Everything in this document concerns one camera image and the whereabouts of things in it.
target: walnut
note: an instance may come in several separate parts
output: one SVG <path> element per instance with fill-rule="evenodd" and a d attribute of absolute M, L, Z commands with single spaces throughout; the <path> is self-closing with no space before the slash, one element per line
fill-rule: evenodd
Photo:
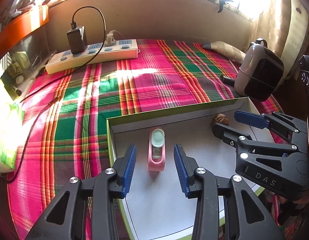
<path fill-rule="evenodd" d="M 212 121 L 211 121 L 211 126 L 215 125 L 216 123 L 220 123 L 226 126 L 229 126 L 229 121 L 228 118 L 224 114 L 216 114 Z"/>

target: orange shelf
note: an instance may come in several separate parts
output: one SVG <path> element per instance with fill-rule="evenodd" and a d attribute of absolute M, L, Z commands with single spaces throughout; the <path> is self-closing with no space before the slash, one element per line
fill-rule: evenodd
<path fill-rule="evenodd" d="M 25 36 L 48 21 L 48 6 L 43 5 L 20 15 L 10 22 L 0 32 L 0 58 Z"/>

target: black cable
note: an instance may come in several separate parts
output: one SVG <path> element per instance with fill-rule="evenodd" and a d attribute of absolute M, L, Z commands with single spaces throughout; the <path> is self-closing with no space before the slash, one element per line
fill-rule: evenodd
<path fill-rule="evenodd" d="M 20 158 L 20 162 L 19 162 L 19 165 L 13 175 L 13 177 L 11 179 L 5 179 L 4 177 L 0 176 L 0 179 L 2 179 L 4 182 L 6 183 L 12 183 L 14 182 L 14 180 L 16 179 L 16 177 L 18 176 L 19 174 L 19 171 L 20 171 L 20 167 L 21 167 L 21 164 L 22 164 L 22 161 L 23 161 L 23 158 L 24 158 L 24 153 L 25 153 L 25 149 L 27 148 L 27 145 L 28 145 L 28 142 L 29 142 L 29 139 L 30 139 L 30 135 L 34 129 L 34 126 L 37 122 L 37 120 L 39 119 L 40 115 L 46 111 L 50 106 L 52 106 L 55 102 L 58 101 L 58 99 L 60 98 L 60 96 L 57 96 L 56 98 L 54 98 L 53 100 L 51 100 L 40 112 L 39 114 L 37 115 L 36 119 L 34 120 L 33 124 L 31 125 L 31 128 L 30 128 L 30 131 L 29 131 L 29 134 L 27 136 L 27 139 L 24 143 L 24 147 L 23 147 L 23 151 L 22 151 L 22 155 L 21 155 L 21 158 Z"/>
<path fill-rule="evenodd" d="M 96 9 L 96 10 L 100 13 L 100 15 L 101 15 L 101 17 L 102 17 L 102 20 L 103 20 L 103 27 L 104 27 L 104 32 L 103 32 L 103 35 L 104 35 L 104 36 L 103 36 L 103 43 L 102 43 L 100 49 L 98 50 L 98 52 L 96 53 L 96 55 L 94 55 L 94 56 L 93 56 L 91 59 L 89 59 L 86 63 L 84 63 L 83 65 L 77 67 L 77 68 L 76 68 L 75 70 L 73 70 L 72 72 L 70 72 L 70 73 L 68 73 L 68 74 L 65 74 L 65 75 L 63 75 L 63 76 L 61 76 L 61 77 L 59 77 L 59 78 L 56 78 L 55 80 L 52 80 L 52 81 L 49 82 L 48 84 L 45 84 L 44 86 L 40 87 L 38 90 L 35 90 L 35 91 L 32 92 L 30 95 L 27 95 L 25 98 L 23 98 L 23 99 L 20 101 L 20 103 L 22 103 L 23 101 L 27 100 L 29 97 L 32 97 L 33 95 L 35 95 L 36 93 L 38 93 L 38 92 L 41 91 L 42 89 L 46 88 L 47 86 L 53 84 L 54 82 L 59 81 L 59 80 L 65 78 L 65 77 L 67 77 L 67 76 L 70 76 L 70 75 L 72 75 L 72 74 L 78 72 L 83 66 L 85 66 L 85 65 L 87 65 L 89 62 L 91 62 L 91 61 L 100 53 L 100 51 L 101 51 L 102 48 L 104 47 L 104 43 L 105 43 L 105 40 L 106 40 L 106 34 L 105 34 L 105 19 L 104 19 L 104 16 L 103 16 L 102 12 L 101 12 L 98 8 L 96 8 L 96 7 L 94 7 L 94 6 L 83 6 L 83 7 L 79 8 L 79 9 L 77 9 L 77 10 L 74 12 L 73 16 L 72 16 L 72 23 L 71 23 L 71 25 L 72 25 L 73 23 L 75 23 L 75 22 L 74 22 L 74 16 L 75 16 L 75 14 L 76 14 L 79 10 L 81 10 L 81 9 L 83 9 L 83 8 L 93 8 L 93 9 Z"/>

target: blue gripper pad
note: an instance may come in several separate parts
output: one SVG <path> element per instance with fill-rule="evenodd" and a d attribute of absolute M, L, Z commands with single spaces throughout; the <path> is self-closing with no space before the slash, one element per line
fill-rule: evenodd
<path fill-rule="evenodd" d="M 259 114 L 253 114 L 244 111 L 236 111 L 234 118 L 237 122 L 244 123 L 259 129 L 268 128 L 269 123 L 264 116 Z"/>
<path fill-rule="evenodd" d="M 136 165 L 136 147 L 134 145 L 132 147 L 130 146 L 128 148 L 128 151 L 129 151 L 127 152 L 129 154 L 128 163 L 127 163 L 126 170 L 122 177 L 122 191 L 121 192 L 122 192 L 123 197 L 126 197 L 126 195 L 130 191 L 133 171 Z"/>
<path fill-rule="evenodd" d="M 173 149 L 173 158 L 174 158 L 177 173 L 179 176 L 181 190 L 185 194 L 185 196 L 188 197 L 190 193 L 190 188 L 189 188 L 189 183 L 188 183 L 189 177 L 188 177 L 188 173 L 186 171 L 185 165 L 182 160 L 181 153 L 177 145 L 175 145 Z"/>

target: white plug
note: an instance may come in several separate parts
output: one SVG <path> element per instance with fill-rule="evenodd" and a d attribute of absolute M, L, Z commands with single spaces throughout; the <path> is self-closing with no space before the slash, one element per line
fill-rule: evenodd
<path fill-rule="evenodd" d="M 121 38 L 123 39 L 123 36 L 122 36 L 122 34 L 121 34 L 120 32 L 118 32 L 118 31 L 116 31 L 116 30 L 110 31 L 110 32 L 107 34 L 107 38 L 106 38 L 105 43 L 104 43 L 104 45 L 105 45 L 106 47 L 115 45 L 115 39 L 114 39 L 114 37 L 113 37 L 113 34 L 114 34 L 114 33 L 117 33 L 117 34 L 120 35 Z"/>
<path fill-rule="evenodd" d="M 109 33 L 107 34 L 107 38 L 106 38 L 106 40 L 105 40 L 104 45 L 105 45 L 106 47 L 115 45 L 115 39 L 114 39 L 114 37 L 113 37 L 113 32 L 109 32 Z"/>

